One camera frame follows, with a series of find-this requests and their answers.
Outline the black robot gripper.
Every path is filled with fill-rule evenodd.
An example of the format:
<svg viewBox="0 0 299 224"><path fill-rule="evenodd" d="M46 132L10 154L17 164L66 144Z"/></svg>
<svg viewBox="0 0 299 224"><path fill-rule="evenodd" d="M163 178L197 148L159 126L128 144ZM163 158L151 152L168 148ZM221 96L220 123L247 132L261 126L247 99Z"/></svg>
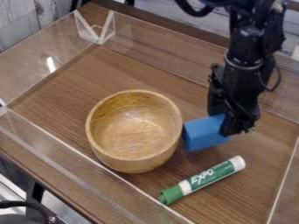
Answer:
<svg viewBox="0 0 299 224"><path fill-rule="evenodd" d="M273 71L273 57L265 57L251 64L224 56L224 65L211 66L208 114L224 115L219 133L232 136L248 132L260 119L257 98L269 90L267 83Z"/></svg>

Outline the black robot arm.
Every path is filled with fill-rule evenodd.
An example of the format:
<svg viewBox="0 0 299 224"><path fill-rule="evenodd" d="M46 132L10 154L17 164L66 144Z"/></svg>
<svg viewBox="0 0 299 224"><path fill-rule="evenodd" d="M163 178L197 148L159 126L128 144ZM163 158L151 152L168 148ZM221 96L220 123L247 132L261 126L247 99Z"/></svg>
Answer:
<svg viewBox="0 0 299 224"><path fill-rule="evenodd" d="M173 1L196 18L208 16L216 8L228 12L228 49L224 63L211 65L208 114L224 115L219 126L224 137L249 132L260 119L259 96L279 87L268 82L272 75L281 74L275 53L285 41L288 0L199 0L200 10L187 0Z"/></svg>

